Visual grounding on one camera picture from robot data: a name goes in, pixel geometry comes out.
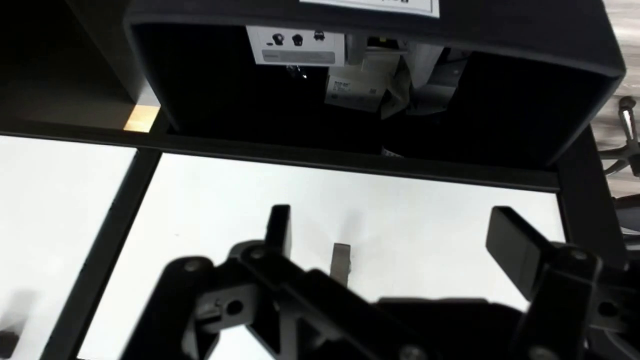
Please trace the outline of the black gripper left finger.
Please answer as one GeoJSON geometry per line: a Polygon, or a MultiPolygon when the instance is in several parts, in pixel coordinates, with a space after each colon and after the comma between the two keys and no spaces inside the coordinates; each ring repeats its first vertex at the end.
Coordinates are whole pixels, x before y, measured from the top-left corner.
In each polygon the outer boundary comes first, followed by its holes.
{"type": "Polygon", "coordinates": [[[288,203],[276,203],[270,209],[268,226],[266,226],[266,245],[280,256],[289,253],[289,206],[288,203]]]}

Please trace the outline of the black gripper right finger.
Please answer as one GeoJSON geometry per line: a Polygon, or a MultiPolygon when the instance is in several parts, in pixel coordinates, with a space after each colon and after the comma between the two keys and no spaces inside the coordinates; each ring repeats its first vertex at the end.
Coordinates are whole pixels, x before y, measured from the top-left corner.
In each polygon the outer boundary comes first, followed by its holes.
{"type": "Polygon", "coordinates": [[[509,206],[493,206],[490,212],[486,249],[517,292],[526,300],[532,300],[544,260],[553,249],[553,243],[509,206]]]}

